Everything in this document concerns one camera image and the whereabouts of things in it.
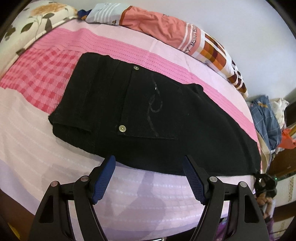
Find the person's right hand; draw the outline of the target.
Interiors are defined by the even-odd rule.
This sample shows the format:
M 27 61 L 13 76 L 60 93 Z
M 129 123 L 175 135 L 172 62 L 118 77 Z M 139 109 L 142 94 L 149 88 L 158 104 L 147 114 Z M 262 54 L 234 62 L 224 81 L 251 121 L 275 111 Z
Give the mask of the person's right hand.
M 265 210 L 263 211 L 263 218 L 266 219 L 271 217 L 273 213 L 273 199 L 266 196 L 266 193 L 262 193 L 256 198 L 256 202 L 260 208 L 265 207 Z

